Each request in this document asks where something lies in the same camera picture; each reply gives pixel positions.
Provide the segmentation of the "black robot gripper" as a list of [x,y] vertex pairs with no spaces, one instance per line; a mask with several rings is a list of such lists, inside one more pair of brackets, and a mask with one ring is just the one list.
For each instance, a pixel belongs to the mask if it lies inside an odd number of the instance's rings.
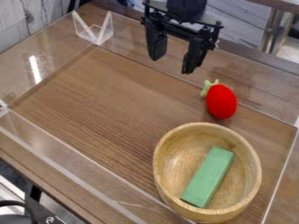
[[207,2],[208,0],[143,1],[141,24],[145,29],[148,56],[157,61],[165,55],[167,35],[189,41],[188,52],[183,57],[183,74],[191,74],[201,65],[208,49],[216,48],[220,30],[224,28],[221,21],[207,13]]

